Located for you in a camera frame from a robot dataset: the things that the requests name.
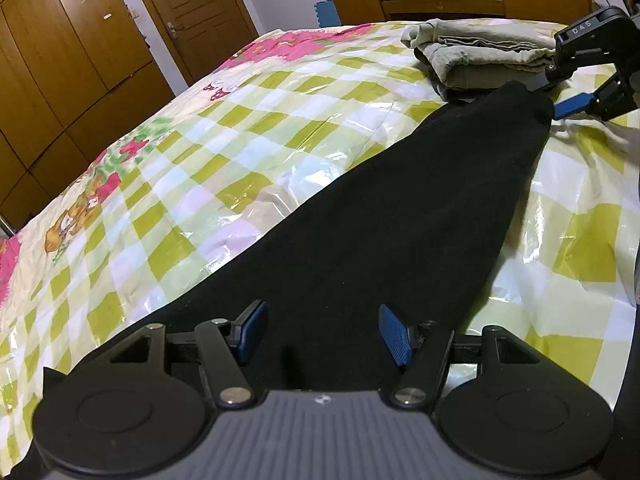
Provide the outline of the wooden wardrobe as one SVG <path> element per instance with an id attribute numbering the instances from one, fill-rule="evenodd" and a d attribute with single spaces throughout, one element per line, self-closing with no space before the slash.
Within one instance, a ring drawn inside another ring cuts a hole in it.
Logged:
<path id="1" fill-rule="evenodd" d="M 1 0 L 1 215 L 21 229 L 174 96 L 124 0 Z"/>

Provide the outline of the checkered floral bed sheet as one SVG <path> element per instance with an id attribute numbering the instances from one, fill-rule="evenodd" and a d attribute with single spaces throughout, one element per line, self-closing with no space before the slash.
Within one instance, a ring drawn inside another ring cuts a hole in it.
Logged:
<path id="1" fill-rule="evenodd" d="M 439 96 L 399 22 L 246 46 L 104 150 L 1 246 L 1 468 L 27 453 L 42 371 L 208 278 Z M 634 333 L 639 116 L 555 122 L 490 294 L 502 325 L 615 403 Z"/>

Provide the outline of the wooden door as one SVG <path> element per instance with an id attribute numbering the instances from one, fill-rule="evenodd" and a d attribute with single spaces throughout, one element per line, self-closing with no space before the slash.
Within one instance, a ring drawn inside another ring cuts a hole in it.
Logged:
<path id="1" fill-rule="evenodd" d="M 143 0 L 188 84 L 257 38 L 243 0 Z"/>

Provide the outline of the black pants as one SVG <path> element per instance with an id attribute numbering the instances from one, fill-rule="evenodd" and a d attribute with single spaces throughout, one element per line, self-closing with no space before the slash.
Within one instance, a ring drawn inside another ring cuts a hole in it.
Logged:
<path id="1" fill-rule="evenodd" d="M 198 286 L 68 374 L 47 370 L 15 479 L 414 479 L 450 455 L 421 412 L 391 408 L 401 372 L 386 304 L 456 330 L 494 270 L 554 106 L 510 82 L 450 103 L 314 194 Z M 194 330 L 254 300 L 268 327 L 217 408 Z"/>

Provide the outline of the blue foam mat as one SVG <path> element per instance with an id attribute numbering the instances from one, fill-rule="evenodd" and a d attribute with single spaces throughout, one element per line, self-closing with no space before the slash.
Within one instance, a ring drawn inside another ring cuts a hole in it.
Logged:
<path id="1" fill-rule="evenodd" d="M 314 5 L 319 28 L 341 26 L 341 19 L 337 14 L 332 0 L 319 1 Z"/>

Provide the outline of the folded grey pants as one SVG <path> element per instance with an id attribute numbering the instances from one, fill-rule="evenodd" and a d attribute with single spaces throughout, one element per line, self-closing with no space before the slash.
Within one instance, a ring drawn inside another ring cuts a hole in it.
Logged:
<path id="1" fill-rule="evenodd" d="M 401 43 L 413 50 L 442 88 L 489 90 L 524 82 L 552 62 L 555 42 L 527 24 L 477 24 L 433 18 L 405 28 Z"/>

